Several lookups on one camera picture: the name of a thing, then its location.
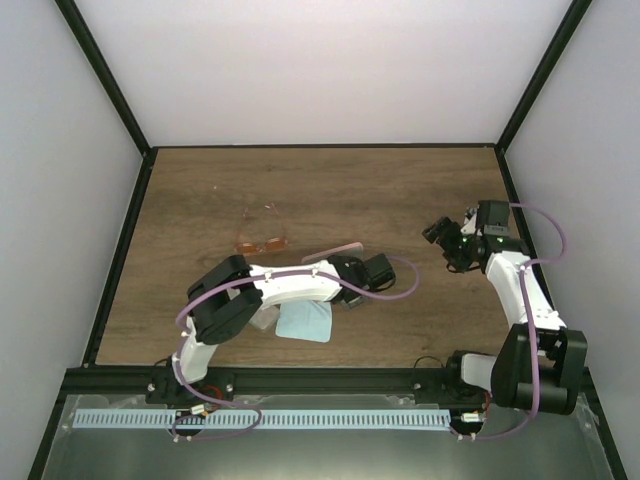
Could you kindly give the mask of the left blue cleaning cloth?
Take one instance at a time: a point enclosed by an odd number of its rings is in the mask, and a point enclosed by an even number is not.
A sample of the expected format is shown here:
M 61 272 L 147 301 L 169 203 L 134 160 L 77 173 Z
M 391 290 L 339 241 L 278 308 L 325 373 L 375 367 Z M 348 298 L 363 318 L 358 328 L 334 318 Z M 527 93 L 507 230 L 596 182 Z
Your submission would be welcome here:
M 280 306 L 275 334 L 280 338 L 327 343 L 331 339 L 333 315 L 328 302 L 295 301 Z

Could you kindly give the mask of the orange sunglasses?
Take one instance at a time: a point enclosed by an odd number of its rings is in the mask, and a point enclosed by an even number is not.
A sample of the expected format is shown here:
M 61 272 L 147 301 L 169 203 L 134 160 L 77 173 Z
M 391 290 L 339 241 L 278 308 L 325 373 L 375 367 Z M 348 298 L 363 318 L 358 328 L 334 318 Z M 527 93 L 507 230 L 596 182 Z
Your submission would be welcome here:
M 285 221 L 276 204 L 244 207 L 234 240 L 234 251 L 241 255 L 276 253 L 289 247 Z

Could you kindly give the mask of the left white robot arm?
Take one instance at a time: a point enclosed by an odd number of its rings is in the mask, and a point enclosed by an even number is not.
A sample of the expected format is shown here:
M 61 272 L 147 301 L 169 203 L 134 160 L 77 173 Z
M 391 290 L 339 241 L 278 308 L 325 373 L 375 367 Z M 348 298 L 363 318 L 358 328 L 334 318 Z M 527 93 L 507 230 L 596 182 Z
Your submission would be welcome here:
M 395 280 L 384 254 L 367 260 L 334 254 L 288 267 L 250 264 L 245 256 L 232 255 L 187 290 L 187 304 L 176 317 L 181 344 L 165 366 L 152 369 L 147 402 L 196 402 L 218 347 L 269 308 L 297 301 L 351 308 L 365 297 L 379 297 Z

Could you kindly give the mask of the black aluminium frame rail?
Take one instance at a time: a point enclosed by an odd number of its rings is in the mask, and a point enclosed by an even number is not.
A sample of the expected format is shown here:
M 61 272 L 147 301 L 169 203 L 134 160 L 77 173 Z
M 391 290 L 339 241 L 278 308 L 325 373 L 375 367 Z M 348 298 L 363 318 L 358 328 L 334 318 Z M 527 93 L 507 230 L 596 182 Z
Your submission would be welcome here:
M 442 368 L 247 368 L 213 367 L 194 388 L 224 399 L 242 395 L 414 395 L 419 403 L 475 405 L 477 388 L 456 389 Z M 169 367 L 93 366 L 69 369 L 63 394 L 141 394 L 151 404 L 188 405 L 194 396 Z

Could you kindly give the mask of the pink glasses case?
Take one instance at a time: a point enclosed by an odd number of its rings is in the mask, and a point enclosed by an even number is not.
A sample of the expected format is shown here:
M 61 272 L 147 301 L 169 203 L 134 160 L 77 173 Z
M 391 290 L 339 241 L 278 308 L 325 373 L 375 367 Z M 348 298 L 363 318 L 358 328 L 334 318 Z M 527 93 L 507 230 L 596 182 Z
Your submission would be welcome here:
M 345 245 L 332 247 L 319 252 L 306 255 L 302 258 L 302 264 L 312 264 L 326 260 L 333 255 L 350 256 L 361 259 L 364 253 L 364 245 L 361 242 L 352 242 Z

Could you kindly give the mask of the grey glasses case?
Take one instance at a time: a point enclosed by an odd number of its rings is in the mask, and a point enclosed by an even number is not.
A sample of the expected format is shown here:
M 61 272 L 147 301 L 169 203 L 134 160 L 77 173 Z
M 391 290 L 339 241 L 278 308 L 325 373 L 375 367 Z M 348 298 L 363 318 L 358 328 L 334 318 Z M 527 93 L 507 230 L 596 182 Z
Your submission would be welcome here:
M 278 321 L 279 317 L 280 309 L 277 306 L 271 306 L 257 311 L 250 319 L 250 324 L 260 331 L 267 331 Z

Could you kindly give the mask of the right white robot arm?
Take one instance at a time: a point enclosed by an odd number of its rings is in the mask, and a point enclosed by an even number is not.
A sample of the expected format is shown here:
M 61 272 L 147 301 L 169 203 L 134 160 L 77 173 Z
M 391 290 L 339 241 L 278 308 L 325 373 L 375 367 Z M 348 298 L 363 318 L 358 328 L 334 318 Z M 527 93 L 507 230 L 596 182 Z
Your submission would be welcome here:
M 500 407 L 568 415 L 577 402 L 588 343 L 551 306 L 533 271 L 540 259 L 511 235 L 515 207 L 482 200 L 463 222 L 441 217 L 422 232 L 441 248 L 450 272 L 485 275 L 509 326 L 497 355 L 457 351 L 449 358 L 445 393 L 465 403 L 482 389 Z

